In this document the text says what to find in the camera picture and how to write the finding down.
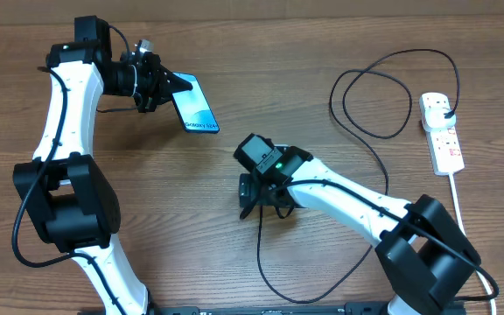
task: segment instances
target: electrical socket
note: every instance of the electrical socket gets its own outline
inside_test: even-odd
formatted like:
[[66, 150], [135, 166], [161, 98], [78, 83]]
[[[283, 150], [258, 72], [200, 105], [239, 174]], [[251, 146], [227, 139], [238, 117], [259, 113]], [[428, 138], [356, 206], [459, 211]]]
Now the electrical socket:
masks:
[[437, 121], [435, 126], [429, 126], [429, 120], [425, 120], [426, 117], [430, 117], [430, 112], [436, 113], [438, 109], [441, 113], [450, 111], [448, 97], [440, 93], [425, 93], [419, 99], [419, 104], [435, 174], [444, 176], [464, 169], [458, 135], [454, 126], [450, 126], [451, 123], [456, 122], [456, 119], [445, 122], [442, 128], [437, 128], [437, 123], [442, 122]]

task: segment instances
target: wooden table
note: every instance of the wooden table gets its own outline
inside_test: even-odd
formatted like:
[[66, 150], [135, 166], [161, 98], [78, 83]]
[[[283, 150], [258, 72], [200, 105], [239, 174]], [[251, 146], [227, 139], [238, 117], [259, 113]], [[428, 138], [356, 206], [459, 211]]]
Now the wooden table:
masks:
[[[98, 115], [94, 158], [122, 207], [122, 245], [134, 271], [160, 305], [236, 307], [287, 305], [256, 268], [258, 213], [239, 220], [236, 146], [250, 132], [295, 144], [336, 172], [382, 191], [366, 148], [328, 115], [338, 75], [393, 51], [429, 47], [449, 53], [462, 81], [458, 133], [466, 168], [457, 175], [466, 231], [484, 267], [501, 287], [504, 314], [504, 16], [343, 18], [254, 22], [119, 24], [130, 42], [155, 42], [164, 64], [196, 74], [220, 124], [218, 135], [186, 134], [171, 104], [147, 115]], [[28, 162], [46, 121], [50, 98], [43, 66], [50, 46], [73, 39], [60, 26], [0, 27], [0, 314], [75, 314], [100, 307], [91, 283], [73, 262], [28, 269], [11, 253], [11, 225], [20, 199], [13, 165]], [[114, 35], [115, 56], [123, 43]], [[452, 209], [446, 178], [433, 175], [419, 122], [423, 92], [455, 94], [448, 62], [412, 53], [379, 70], [404, 81], [414, 98], [405, 131], [392, 140], [366, 139], [390, 174], [390, 194], [416, 200], [428, 193]], [[373, 132], [396, 130], [408, 100], [394, 82], [361, 79], [348, 96], [352, 116]], [[126, 107], [104, 96], [101, 108]], [[262, 261], [271, 282], [293, 298], [313, 298], [357, 262], [367, 244], [319, 211], [279, 220], [268, 210]], [[20, 246], [32, 260], [56, 256], [28, 218]], [[475, 277], [465, 294], [482, 294]], [[393, 296], [375, 254], [319, 304]], [[468, 304], [472, 314], [486, 304]]]

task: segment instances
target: power strip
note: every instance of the power strip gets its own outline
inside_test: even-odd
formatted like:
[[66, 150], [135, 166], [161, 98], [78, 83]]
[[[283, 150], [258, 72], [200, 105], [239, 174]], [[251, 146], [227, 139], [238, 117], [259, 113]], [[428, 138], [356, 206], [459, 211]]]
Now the power strip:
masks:
[[[452, 200], [454, 202], [454, 212], [458, 226], [464, 235], [464, 223], [460, 212], [459, 197], [454, 184], [454, 173], [464, 169], [464, 160], [460, 150], [459, 137], [456, 134], [454, 124], [456, 115], [452, 118], [445, 118], [445, 113], [451, 110], [448, 97], [440, 93], [425, 93], [419, 99], [421, 109], [421, 123], [427, 135], [429, 144], [430, 159], [433, 163], [433, 171], [436, 175], [447, 175], [451, 182]], [[478, 272], [478, 277], [483, 284], [487, 294], [492, 290], [487, 280]], [[497, 305], [495, 300], [489, 300], [491, 314], [497, 315]]]
[[446, 122], [438, 128], [436, 123], [433, 127], [427, 124], [430, 113], [442, 115], [451, 110], [448, 97], [440, 93], [425, 93], [419, 99], [419, 107], [435, 175], [446, 176], [464, 169], [459, 137], [454, 126], [449, 127], [449, 123]]

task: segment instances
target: smartphone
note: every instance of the smartphone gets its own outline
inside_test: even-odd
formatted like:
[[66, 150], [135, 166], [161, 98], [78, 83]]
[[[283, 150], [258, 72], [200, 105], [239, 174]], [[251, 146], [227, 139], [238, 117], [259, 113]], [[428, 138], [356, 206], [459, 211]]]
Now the smartphone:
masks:
[[214, 112], [207, 103], [206, 96], [201, 90], [200, 83], [195, 76], [187, 73], [174, 73], [181, 79], [192, 83], [192, 91], [172, 94], [172, 102], [178, 117], [186, 132], [218, 133], [219, 125], [215, 121]]

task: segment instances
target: black cable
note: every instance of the black cable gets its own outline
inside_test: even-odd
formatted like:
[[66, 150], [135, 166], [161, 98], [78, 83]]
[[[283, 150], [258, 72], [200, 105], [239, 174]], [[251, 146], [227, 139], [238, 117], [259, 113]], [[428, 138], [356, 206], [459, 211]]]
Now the black cable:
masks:
[[120, 37], [123, 39], [123, 43], [126, 45], [126, 59], [123, 62], [128, 62], [128, 60], [130, 60], [130, 54], [131, 54], [130, 44], [128, 43], [128, 40], [126, 39], [125, 36], [123, 36], [123, 33], [120, 30], [118, 30], [115, 26], [109, 24], [108, 27], [117, 32], [118, 35], [120, 35]]
[[[343, 122], [341, 122], [338, 119], [338, 117], [336, 116], [336, 114], [333, 111], [333, 106], [332, 106], [333, 92], [335, 91], [336, 87], [338, 86], [338, 83], [340, 83], [341, 78], [344, 75], [350, 74], [350, 73], [360, 73], [360, 75], [363, 75], [363, 74], [380, 75], [381, 77], [384, 77], [384, 78], [387, 78], [387, 79], [391, 79], [392, 81], [398, 83], [400, 86], [402, 86], [402, 88], [408, 94], [408, 97], [409, 97], [408, 115], [406, 117], [406, 120], [403, 122], [402, 127], [400, 127], [400, 129], [397, 132], [393, 133], [390, 136], [378, 136], [378, 135], [370, 133], [370, 132], [368, 132], [368, 131], [366, 131], [364, 129], [361, 129], [363, 132], [365, 132], [368, 135], [373, 136], [373, 137], [379, 137], [379, 138], [383, 138], [383, 139], [390, 139], [391, 137], [396, 137], [397, 135], [400, 134], [400, 132], [402, 132], [402, 130], [405, 128], [406, 124], [408, 123], [408, 120], [410, 119], [411, 109], [413, 107], [413, 101], [412, 101], [412, 98], [411, 98], [411, 92], [408, 89], [408, 87], [403, 82], [401, 82], [400, 80], [398, 80], [397, 78], [395, 78], [395, 77], [393, 77], [393, 76], [391, 76], [389, 74], [386, 74], [386, 73], [381, 73], [381, 72], [377, 72], [377, 71], [368, 70], [368, 68], [365, 69], [365, 70], [351, 69], [351, 70], [345, 71], [344, 73], [342, 73], [338, 77], [338, 79], [335, 81], [335, 83], [333, 83], [332, 91], [330, 92], [330, 101], [328, 102], [329, 109], [330, 109], [330, 114], [332, 114], [333, 119], [336, 121], [336, 123], [339, 124], [339, 126], [341, 126], [341, 128], [343, 128], [344, 130], [346, 130], [347, 132], [349, 132], [352, 136], [354, 136], [359, 141], [361, 141], [362, 144], [365, 144], [365, 146], [367, 146], [367, 148], [371, 151], [371, 153], [373, 153], [373, 156], [374, 156], [374, 158], [376, 158], [376, 161], [378, 162], [379, 166], [381, 167], [382, 174], [384, 175], [384, 194], [388, 195], [389, 194], [389, 173], [386, 170], [386, 167], [384, 166], [384, 163], [382, 162], [381, 158], [378, 156], [378, 154], [376, 154], [376, 151], [373, 149], [373, 147], [370, 146], [370, 144], [367, 143], [367, 141], [365, 141], [363, 138], [361, 138], [360, 136], [358, 136], [357, 134], [355, 134], [354, 132], [352, 132], [345, 124], [343, 124]], [[347, 87], [346, 92], [344, 93], [344, 98], [343, 98], [344, 111], [346, 112], [346, 115], [348, 117], [349, 117], [349, 114], [347, 113], [346, 106], [345, 106], [345, 103], [346, 103], [346, 101], [345, 101], [345, 95], [347, 94], [347, 91], [349, 91], [349, 88], [351, 88], [351, 86], [353, 85], [353, 83], [354, 83], [354, 81], [352, 81], [351, 84], [349, 85], [349, 87]], [[353, 123], [353, 125], [356, 126], [357, 128], [360, 128], [360, 126], [358, 124], [356, 124], [356, 123]]]
[[[287, 213], [287, 215], [285, 215], [284, 217], [279, 213], [278, 209], [277, 212], [278, 212], [278, 216], [280, 219], [284, 219], [286, 218], [289, 214], [291, 214], [292, 212], [292, 209], [293, 208], [290, 208], [290, 211]], [[260, 270], [260, 276], [262, 276], [262, 279], [263, 281], [266, 283], [266, 285], [268, 286], [268, 288], [270, 288], [274, 293], [276, 293], [280, 298], [288, 301], [288, 302], [291, 302], [291, 303], [296, 303], [296, 304], [310, 304], [310, 303], [314, 303], [314, 302], [318, 302], [319, 300], [321, 300], [322, 298], [325, 298], [328, 296], [328, 294], [332, 293], [332, 291], [334, 291], [338, 286], [340, 286], [340, 284], [344, 281], [346, 281], [346, 279], [352, 274], [354, 273], [354, 271], [357, 269], [357, 267], [359, 267], [363, 261], [365, 260], [365, 258], [367, 258], [368, 254], [371, 252], [371, 249], [373, 249], [372, 246], [369, 246], [368, 249], [367, 249], [367, 252], [365, 252], [365, 254], [363, 255], [363, 257], [336, 283], [332, 286], [332, 288], [330, 288], [329, 290], [327, 290], [324, 294], [322, 294], [321, 296], [319, 297], [315, 297], [313, 299], [308, 299], [308, 300], [296, 300], [296, 299], [292, 299], [290, 297], [286, 297], [285, 295], [283, 295], [282, 293], [280, 293], [276, 288], [274, 288], [270, 281], [268, 281], [268, 279], [266, 278], [266, 276], [263, 274], [263, 269], [262, 269], [262, 263], [260, 262], [260, 243], [262, 242], [262, 220], [263, 220], [263, 206], [260, 206], [260, 224], [258, 225], [258, 244], [256, 246], [256, 261], [258, 263], [258, 270]]]
[[[438, 54], [441, 54], [443, 56], [445, 56], [450, 62], [451, 62], [451, 65], [452, 65], [452, 69], [454, 70], [454, 75], [456, 77], [456, 101], [454, 103], [454, 108], [446, 113], [444, 115], [445, 118], [450, 118], [454, 115], [454, 112], [456, 110], [456, 108], [458, 107], [459, 105], [459, 98], [460, 98], [460, 77], [459, 77], [459, 70], [458, 68], [456, 67], [456, 64], [454, 63], [454, 60], [448, 55], [446, 54], [445, 52], [441, 52], [439, 50], [436, 50], [436, 49], [408, 49], [408, 50], [403, 50], [403, 51], [399, 51], [399, 52], [392, 52], [380, 59], [378, 59], [377, 61], [373, 62], [370, 66], [366, 67], [365, 69], [363, 70], [360, 70], [360, 69], [351, 69], [351, 70], [347, 70], [345, 71], [344, 73], [342, 73], [338, 79], [335, 81], [335, 83], [333, 84], [333, 87], [332, 87], [332, 91], [330, 92], [330, 100], [328, 102], [328, 105], [329, 105], [329, 109], [330, 109], [330, 113], [332, 114], [332, 117], [333, 119], [336, 121], [336, 123], [339, 124], [339, 126], [341, 126], [344, 130], [346, 130], [347, 132], [349, 132], [352, 136], [354, 136], [355, 138], [357, 138], [359, 141], [361, 141], [363, 144], [365, 144], [365, 146], [367, 146], [367, 148], [371, 151], [371, 153], [373, 154], [374, 158], [376, 159], [376, 161], [378, 162], [379, 166], [381, 167], [381, 170], [382, 170], [382, 173], [384, 175], [384, 180], [385, 180], [385, 194], [388, 195], [389, 193], [389, 175], [388, 175], [388, 172], [386, 170], [386, 167], [384, 166], [384, 163], [381, 161], [380, 157], [378, 156], [378, 154], [376, 154], [375, 150], [365, 141], [363, 140], [360, 136], [356, 135], [354, 132], [352, 132], [346, 125], [344, 125], [339, 119], [338, 117], [335, 115], [334, 111], [333, 111], [333, 105], [332, 105], [332, 98], [333, 98], [333, 92], [336, 88], [336, 86], [338, 85], [338, 83], [340, 82], [341, 78], [346, 75], [346, 74], [350, 74], [350, 73], [359, 73], [350, 83], [349, 85], [347, 86], [344, 94], [343, 94], [343, 98], [341, 100], [342, 102], [342, 107], [343, 107], [343, 111], [344, 111], [344, 114], [346, 115], [347, 119], [349, 120], [349, 122], [355, 126], [358, 130], [362, 131], [363, 133], [371, 136], [371, 137], [375, 137], [375, 138], [379, 138], [379, 139], [390, 139], [392, 137], [396, 137], [397, 135], [399, 135], [403, 129], [405, 128], [406, 124], [408, 123], [408, 120], [410, 119], [410, 115], [411, 115], [411, 110], [412, 110], [412, 107], [413, 107], [413, 100], [412, 100], [412, 97], [411, 97], [411, 92], [410, 90], [408, 89], [408, 87], [403, 83], [401, 82], [400, 80], [398, 80], [397, 78], [389, 75], [389, 74], [386, 74], [386, 73], [381, 73], [381, 72], [376, 72], [376, 71], [371, 71], [372, 68], [376, 67], [377, 65], [379, 65], [383, 60], [389, 58], [389, 57], [392, 57], [394, 55], [397, 55], [397, 54], [400, 54], [400, 53], [413, 53], [413, 52], [431, 52], [431, 53], [438, 53]], [[346, 96], [347, 96], [347, 92], [349, 92], [349, 90], [351, 89], [351, 87], [353, 86], [353, 84], [363, 75], [363, 74], [375, 74], [375, 75], [380, 75], [381, 77], [384, 77], [384, 78], [387, 78], [387, 79], [391, 79], [392, 81], [398, 83], [400, 86], [402, 86], [402, 88], [406, 91], [406, 93], [408, 94], [408, 97], [409, 97], [409, 109], [408, 109], [408, 114], [406, 116], [406, 119], [405, 121], [403, 122], [402, 126], [400, 127], [400, 129], [398, 131], [396, 131], [395, 133], [389, 135], [389, 136], [381, 136], [381, 135], [376, 135], [375, 133], [372, 133], [366, 129], [363, 129], [357, 122], [355, 122], [355, 120], [349, 115], [349, 113], [347, 112], [347, 107], [346, 107]], [[493, 280], [493, 278], [491, 276], [489, 276], [489, 278], [487, 278], [487, 280], [491, 283]], [[481, 297], [456, 297], [455, 300], [459, 300], [459, 301], [487, 301], [491, 299], [490, 296], [481, 296]]]
[[[454, 70], [454, 76], [456, 77], [456, 101], [454, 102], [454, 108], [452, 108], [452, 110], [446, 114], [444, 114], [444, 118], [451, 118], [453, 115], [454, 115], [454, 112], [456, 111], [456, 109], [458, 108], [459, 106], [459, 99], [460, 99], [460, 75], [459, 75], [459, 70], [458, 68], [456, 67], [456, 63], [454, 63], [454, 60], [451, 58], [451, 56], [449, 56], [448, 54], [446, 54], [445, 52], [441, 52], [437, 49], [429, 49], [429, 48], [416, 48], [416, 49], [407, 49], [407, 50], [402, 50], [402, 51], [399, 51], [399, 52], [392, 52], [392, 53], [389, 53], [387, 54], [386, 56], [378, 59], [377, 61], [373, 62], [370, 66], [366, 67], [365, 70], [362, 70], [360, 71], [360, 73], [351, 81], [351, 83], [349, 83], [349, 86], [347, 87], [346, 89], [346, 92], [344, 93], [344, 110], [345, 110], [345, 98], [346, 98], [346, 94], [347, 92], [349, 91], [349, 89], [351, 88], [351, 86], [353, 84], [355, 84], [355, 82], [364, 74], [364, 73], [368, 73], [368, 70], [378, 66], [381, 62], [383, 62], [385, 59], [388, 59], [392, 56], [395, 56], [397, 54], [401, 54], [401, 53], [415, 53], [415, 52], [429, 52], [429, 53], [438, 53], [440, 55], [443, 55], [445, 58], [447, 58], [449, 60], [449, 62], [451, 63], [452, 65], [452, 69]], [[346, 111], [346, 115], [347, 115], [347, 119], [349, 119], [349, 121], [355, 126], [357, 127], [359, 130], [365, 132], [366, 134], [370, 135], [370, 133], [368, 133], [368, 131], [364, 130], [361, 126], [357, 125], [353, 119], [349, 116], [349, 114], [347, 113]]]
[[[334, 183], [334, 182], [326, 180], [326, 179], [305, 179], [305, 180], [293, 181], [293, 182], [290, 182], [289, 184], [285, 184], [285, 185], [280, 185], [278, 187], [275, 187], [275, 188], [269, 190], [269, 193], [277, 193], [279, 191], [282, 191], [283, 189], [287, 189], [288, 187], [296, 186], [296, 185], [304, 185], [304, 184], [321, 184], [322, 186], [332, 186], [332, 187], [340, 189], [344, 193], [347, 193], [347, 194], [355, 197], [357, 200], [361, 201], [365, 205], [371, 207], [375, 211], [378, 211], [379, 214], [387, 216], [390, 219], [397, 221], [399, 224], [403, 224], [404, 226], [411, 229], [411, 231], [413, 231], [416, 235], [427, 238], [429, 241], [434, 242], [437, 246], [439, 246], [444, 251], [447, 251], [450, 255], [455, 256], [456, 258], [460, 259], [464, 263], [467, 263], [470, 267], [472, 267], [473, 269], [478, 271], [480, 274], [482, 274], [487, 279], [487, 281], [491, 284], [491, 286], [493, 287], [492, 294], [488, 294], [485, 296], [477, 296], [477, 297], [455, 297], [455, 300], [458, 300], [458, 301], [488, 301], [492, 298], [497, 298], [499, 296], [499, 285], [494, 280], [494, 278], [491, 275], [489, 275], [489, 273], [487, 273], [487, 271], [485, 271], [479, 265], [473, 263], [468, 258], [466, 258], [464, 255], [461, 255], [459, 252], [452, 249], [450, 246], [444, 244], [438, 238], [427, 233], [425, 230], [421, 229], [420, 227], [411, 224], [408, 220], [406, 220], [404, 218], [400, 218], [399, 216], [397, 216], [393, 213], [390, 213], [386, 208], [376, 205], [372, 201], [366, 199], [365, 197], [359, 195], [357, 192], [354, 192], [351, 189], [349, 189], [343, 185], [340, 185], [338, 183]], [[262, 223], [262, 208], [261, 207], [260, 207], [260, 211], [261, 211], [260, 212], [260, 223]]]
[[21, 252], [18, 248], [18, 231], [20, 229], [21, 220], [23, 219], [23, 215], [25, 214], [26, 205], [32, 195], [32, 191], [34, 190], [34, 186], [40, 181], [42, 176], [44, 176], [44, 172], [45, 172], [47, 166], [50, 164], [50, 161], [52, 161], [53, 156], [55, 155], [56, 150], [58, 149], [58, 146], [61, 145], [60, 144], [61, 131], [63, 130], [63, 126], [64, 126], [64, 123], [66, 120], [66, 113], [67, 113], [67, 91], [68, 91], [68, 89], [66, 87], [65, 82], [52, 69], [45, 68], [45, 67], [39, 67], [38, 70], [51, 74], [59, 82], [59, 85], [61, 86], [61, 92], [63, 94], [63, 101], [62, 101], [62, 105], [61, 105], [61, 114], [59, 115], [58, 128], [56, 129], [56, 135], [52, 140], [52, 148], [50, 149], [50, 153], [48, 153], [48, 157], [46, 158], [46, 160], [44, 161], [42, 166], [40, 166], [40, 169], [38, 170], [36, 178], [32, 181], [31, 186], [29, 187], [28, 191], [26, 192], [26, 195], [24, 196], [23, 201], [21, 202], [21, 205], [18, 208], [17, 217], [15, 218], [15, 223], [13, 224], [13, 232], [11, 235], [11, 247], [13, 249], [13, 254], [17, 258], [17, 260], [19, 260], [23, 265], [31, 267], [31, 268], [42, 268], [42, 267], [50, 266], [55, 263], [63, 262], [65, 260], [73, 258], [73, 257], [82, 257], [82, 258], [87, 259], [88, 264], [93, 265], [94, 271], [96, 272], [98, 277], [101, 279], [102, 286], [104, 287], [104, 290], [108, 293], [109, 298], [112, 300], [112, 304], [118, 308], [118, 311], [122, 315], [126, 315], [125, 310], [118, 303], [117, 298], [114, 296], [114, 293], [110, 289], [109, 284], [106, 281], [104, 274], [102, 274], [100, 267], [96, 263], [95, 259], [93, 257], [91, 257], [90, 255], [83, 254], [83, 253], [70, 252], [70, 253], [65, 254], [63, 256], [53, 258], [53, 259], [50, 259], [45, 262], [31, 262], [21, 254]]
[[106, 113], [115, 113], [115, 112], [121, 112], [121, 111], [130, 111], [130, 110], [135, 110], [137, 109], [137, 107], [134, 107], [134, 108], [111, 108], [111, 109], [104, 109], [104, 110], [100, 110], [100, 109], [96, 109], [97, 112], [99, 113], [102, 113], [102, 114], [106, 114]]
[[290, 206], [289, 210], [287, 210], [287, 214], [282, 215], [281, 211], [279, 211], [279, 206], [274, 206], [274, 208], [276, 209], [276, 214], [279, 217], [279, 219], [286, 219], [288, 216], [290, 216], [293, 213], [293, 210], [295, 210], [295, 206]]

